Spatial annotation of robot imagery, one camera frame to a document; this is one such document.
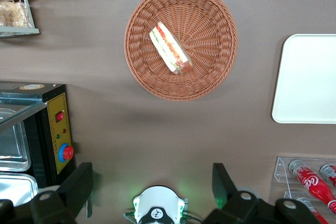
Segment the red button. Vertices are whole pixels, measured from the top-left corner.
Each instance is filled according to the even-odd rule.
[[[56,114],[56,123],[58,123],[59,121],[63,120],[64,118],[64,115],[63,115],[63,112],[59,112]]]
[[[74,156],[73,153],[74,152],[74,149],[72,146],[67,146],[64,148],[64,151],[63,151],[63,158],[65,160],[69,160],[69,159],[72,159],[72,157]]]

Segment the coca-cola bottle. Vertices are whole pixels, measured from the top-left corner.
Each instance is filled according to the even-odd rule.
[[[328,224],[326,219],[323,218],[323,216],[316,210],[314,205],[310,202],[308,198],[297,198],[296,200],[302,202],[305,204],[305,206],[316,216],[316,218],[322,223],[322,224]]]
[[[336,214],[336,198],[326,182],[309,169],[302,160],[294,160],[288,168],[312,196],[325,203]]]
[[[336,187],[336,166],[333,164],[323,165],[320,174],[324,179],[329,180]]]

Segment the toaster oven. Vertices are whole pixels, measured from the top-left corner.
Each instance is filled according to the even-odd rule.
[[[14,206],[76,169],[64,84],[0,81],[0,199]]]

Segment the wicker basket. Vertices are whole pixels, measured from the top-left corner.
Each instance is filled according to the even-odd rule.
[[[159,22],[180,41],[194,69],[170,72],[149,37]],[[138,83],[157,97],[195,100],[217,88],[236,58],[237,33],[221,0],[143,0],[125,32],[127,64]]]

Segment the yellow control panel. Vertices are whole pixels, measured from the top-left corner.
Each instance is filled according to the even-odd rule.
[[[71,146],[69,117],[65,93],[62,93],[48,101],[48,116],[51,137],[53,139],[57,174],[59,174],[69,162],[69,153],[65,153],[64,148]]]

